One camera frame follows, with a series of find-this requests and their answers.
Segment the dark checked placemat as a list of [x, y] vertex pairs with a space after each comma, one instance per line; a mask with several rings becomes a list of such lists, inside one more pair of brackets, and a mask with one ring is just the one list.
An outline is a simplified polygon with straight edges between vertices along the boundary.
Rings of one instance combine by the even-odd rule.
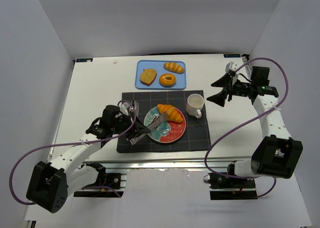
[[139, 140], [135, 145], [131, 145], [125, 137], [121, 137], [117, 142], [118, 153], [138, 153], [138, 152], [182, 152], [182, 151], [205, 151], [211, 145], [208, 120], [206, 118], [206, 108], [201, 110], [202, 117], [196, 118], [187, 113], [187, 99], [191, 94], [204, 96], [202, 90], [191, 91], [161, 91], [161, 92], [126, 92], [122, 94], [122, 99], [127, 101], [137, 101], [139, 103], [138, 119], [144, 122], [145, 115], [158, 104], [172, 105], [184, 115], [186, 120], [186, 130], [182, 137], [171, 143], [160, 143], [152, 140], [148, 134]]

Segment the left blue table sticker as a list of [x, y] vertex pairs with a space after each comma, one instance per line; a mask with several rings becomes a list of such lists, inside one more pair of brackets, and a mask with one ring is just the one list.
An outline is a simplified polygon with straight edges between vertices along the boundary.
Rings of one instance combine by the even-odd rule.
[[92, 62], [93, 58], [77, 58], [76, 63], [80, 63], [80, 62]]

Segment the metal tongs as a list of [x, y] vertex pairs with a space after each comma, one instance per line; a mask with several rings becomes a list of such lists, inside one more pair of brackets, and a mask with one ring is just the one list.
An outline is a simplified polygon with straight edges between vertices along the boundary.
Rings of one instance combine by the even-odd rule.
[[[165, 112], [161, 115], [156, 115], [153, 119], [153, 121], [147, 126], [147, 128], [152, 131], [155, 130], [162, 122], [167, 121], [169, 118], [169, 115]], [[137, 135], [133, 137], [132, 139], [128, 140], [132, 145], [135, 145], [140, 139], [142, 139], [147, 133]]]

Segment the blue table sticker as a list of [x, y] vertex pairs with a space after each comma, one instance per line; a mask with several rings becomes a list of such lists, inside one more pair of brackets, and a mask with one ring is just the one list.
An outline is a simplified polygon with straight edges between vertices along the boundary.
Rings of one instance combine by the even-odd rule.
[[76, 63], [80, 63], [80, 62], [92, 62], [93, 58], [77, 58]]
[[237, 53], [223, 54], [223, 56], [224, 58], [241, 58], [241, 55]]

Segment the brown bread slice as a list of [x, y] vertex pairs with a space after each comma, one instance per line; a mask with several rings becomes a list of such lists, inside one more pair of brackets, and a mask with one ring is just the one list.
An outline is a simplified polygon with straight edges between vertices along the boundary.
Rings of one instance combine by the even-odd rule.
[[142, 84], [150, 86], [157, 77], [157, 71], [152, 68], [144, 69], [140, 74], [140, 81]]

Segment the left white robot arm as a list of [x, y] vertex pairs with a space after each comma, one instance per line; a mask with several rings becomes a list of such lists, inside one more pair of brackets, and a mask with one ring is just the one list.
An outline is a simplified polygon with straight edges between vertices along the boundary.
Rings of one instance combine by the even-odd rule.
[[138, 119], [139, 103], [135, 100], [108, 105], [92, 121], [82, 138], [51, 161], [38, 162], [32, 172], [26, 198], [51, 213], [59, 211], [68, 196], [83, 187], [100, 186], [105, 167], [85, 160], [116, 136], [128, 141], [150, 132]]

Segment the orange donut bread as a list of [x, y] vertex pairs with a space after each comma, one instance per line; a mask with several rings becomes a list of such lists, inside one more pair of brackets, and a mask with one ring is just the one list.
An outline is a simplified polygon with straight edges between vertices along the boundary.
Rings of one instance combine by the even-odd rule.
[[159, 77], [159, 83], [164, 87], [172, 87], [176, 83], [176, 77], [171, 73], [163, 74]]

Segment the white ceramic mug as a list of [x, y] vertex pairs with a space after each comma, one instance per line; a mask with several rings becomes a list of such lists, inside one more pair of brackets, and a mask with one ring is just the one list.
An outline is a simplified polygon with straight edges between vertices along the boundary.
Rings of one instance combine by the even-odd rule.
[[205, 104], [204, 98], [199, 94], [191, 94], [187, 98], [186, 110], [190, 116], [201, 118], [202, 108]]

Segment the red and teal plate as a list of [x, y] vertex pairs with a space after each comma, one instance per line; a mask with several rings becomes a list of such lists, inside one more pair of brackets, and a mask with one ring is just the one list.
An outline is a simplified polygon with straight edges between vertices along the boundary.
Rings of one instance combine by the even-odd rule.
[[[155, 130], [148, 133], [148, 136], [160, 143], [171, 143], [178, 140], [184, 134], [187, 123], [184, 115], [178, 110], [179, 114], [183, 117], [182, 123], [176, 123], [172, 121], [162, 122]], [[161, 115], [157, 109], [157, 106], [152, 108], [146, 115], [143, 121], [145, 126], [148, 126], [156, 115]]]

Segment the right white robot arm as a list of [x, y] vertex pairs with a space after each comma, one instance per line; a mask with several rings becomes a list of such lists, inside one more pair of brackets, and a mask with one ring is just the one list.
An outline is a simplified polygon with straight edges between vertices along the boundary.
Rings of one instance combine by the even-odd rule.
[[262, 141], [250, 160], [235, 161], [227, 169], [227, 175], [254, 178], [269, 176], [289, 179], [303, 151], [301, 141], [294, 140], [283, 121], [278, 91], [269, 85], [268, 67], [254, 66], [249, 72], [249, 82], [241, 82], [237, 65], [226, 65], [225, 75], [212, 83], [222, 91], [207, 100], [223, 107], [233, 96], [247, 97], [258, 114], [262, 130]]

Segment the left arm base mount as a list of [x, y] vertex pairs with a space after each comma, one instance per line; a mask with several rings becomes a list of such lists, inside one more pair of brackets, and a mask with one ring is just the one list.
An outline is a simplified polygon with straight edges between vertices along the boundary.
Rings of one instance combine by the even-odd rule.
[[81, 168], [93, 168], [97, 173], [96, 181], [86, 185], [85, 189], [74, 192], [78, 198], [121, 198], [126, 187], [127, 175], [107, 171], [106, 167], [96, 162], [81, 165]]

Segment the large striped croissant bread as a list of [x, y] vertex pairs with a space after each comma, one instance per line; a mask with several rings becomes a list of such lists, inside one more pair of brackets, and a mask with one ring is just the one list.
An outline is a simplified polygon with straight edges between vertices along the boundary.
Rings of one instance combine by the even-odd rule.
[[182, 123], [184, 121], [183, 117], [179, 114], [178, 110], [172, 105], [158, 104], [157, 109], [160, 114], [166, 113], [168, 115], [168, 121]]

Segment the small striped croissant bread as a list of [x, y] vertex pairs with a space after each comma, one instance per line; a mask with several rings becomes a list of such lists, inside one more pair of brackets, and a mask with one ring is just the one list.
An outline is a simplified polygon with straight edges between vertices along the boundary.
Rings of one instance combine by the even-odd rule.
[[177, 74], [182, 74], [185, 71], [185, 69], [176, 62], [166, 62], [163, 66], [164, 69]]

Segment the blue plastic tray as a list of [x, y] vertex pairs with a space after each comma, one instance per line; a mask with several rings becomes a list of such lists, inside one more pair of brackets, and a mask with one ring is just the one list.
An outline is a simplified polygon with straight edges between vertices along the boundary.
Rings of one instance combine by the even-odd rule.
[[[178, 74], [170, 72], [165, 69], [165, 63], [175, 62], [184, 69], [184, 73]], [[140, 75], [145, 69], [154, 69], [156, 73], [156, 78], [151, 85], [144, 84]], [[175, 84], [170, 86], [163, 86], [160, 83], [160, 77], [163, 74], [173, 74], [176, 78]], [[170, 61], [170, 60], [140, 60], [137, 62], [136, 74], [135, 74], [135, 87], [140, 90], [184, 90], [187, 86], [187, 76], [186, 76], [186, 64], [182, 61]]]

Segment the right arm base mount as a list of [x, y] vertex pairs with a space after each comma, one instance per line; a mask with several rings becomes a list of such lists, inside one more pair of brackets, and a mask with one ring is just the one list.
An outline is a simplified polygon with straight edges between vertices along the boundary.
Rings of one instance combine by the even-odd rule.
[[258, 198], [254, 180], [224, 177], [208, 173], [203, 178], [209, 185], [210, 199], [225, 200], [256, 200]]

